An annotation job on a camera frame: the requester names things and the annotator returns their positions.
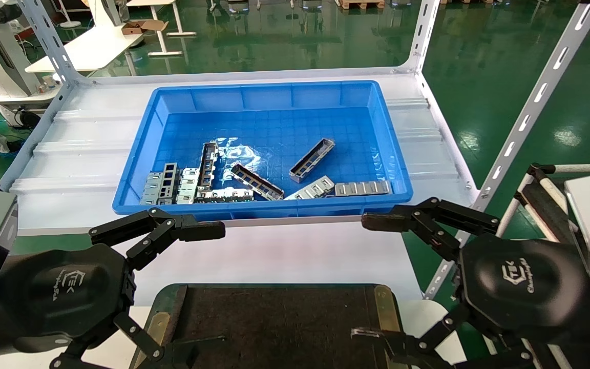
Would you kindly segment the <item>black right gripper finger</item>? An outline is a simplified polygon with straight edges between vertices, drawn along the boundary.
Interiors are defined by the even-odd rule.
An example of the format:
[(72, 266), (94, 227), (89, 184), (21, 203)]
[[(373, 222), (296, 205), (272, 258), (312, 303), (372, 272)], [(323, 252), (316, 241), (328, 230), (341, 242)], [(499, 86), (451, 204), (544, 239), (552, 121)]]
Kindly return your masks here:
[(389, 233), (414, 233), (446, 261), (457, 261), (460, 241), (443, 228), (469, 234), (496, 234), (498, 217), (478, 212), (439, 198), (429, 198), (417, 205), (396, 205), (389, 213), (365, 213), (364, 229)]

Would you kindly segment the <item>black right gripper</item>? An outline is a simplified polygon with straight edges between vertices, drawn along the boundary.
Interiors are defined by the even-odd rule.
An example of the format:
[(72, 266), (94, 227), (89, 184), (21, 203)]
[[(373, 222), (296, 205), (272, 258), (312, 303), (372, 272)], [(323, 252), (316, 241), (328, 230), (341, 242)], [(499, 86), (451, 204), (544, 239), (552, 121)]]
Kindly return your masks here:
[[(459, 252), (463, 298), (501, 333), (554, 341), (574, 326), (590, 291), (590, 277), (580, 254), (547, 240), (479, 237)], [(473, 313), (455, 306), (421, 338), (402, 332), (358, 327), (351, 338), (385, 351), (393, 363), (419, 368), (525, 368), (532, 354), (525, 346), (481, 359), (450, 364), (436, 348), (468, 322)]]

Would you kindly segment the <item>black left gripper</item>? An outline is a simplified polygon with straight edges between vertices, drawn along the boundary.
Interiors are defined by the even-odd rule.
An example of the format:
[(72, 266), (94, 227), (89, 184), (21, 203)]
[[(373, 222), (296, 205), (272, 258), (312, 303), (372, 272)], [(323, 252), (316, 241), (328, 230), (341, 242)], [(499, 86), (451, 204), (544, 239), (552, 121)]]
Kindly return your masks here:
[[(0, 324), (7, 346), (39, 353), (70, 344), (49, 368), (103, 368), (82, 361), (82, 355), (119, 329), (145, 354), (139, 368), (193, 368), (203, 349), (227, 337), (160, 346), (127, 314), (136, 290), (133, 270), (146, 267), (174, 241), (219, 240), (225, 234), (220, 221), (198, 222), (194, 215), (150, 208), (91, 228), (96, 245), (88, 249), (9, 257), (0, 273)], [(138, 237), (126, 258), (110, 248)]]

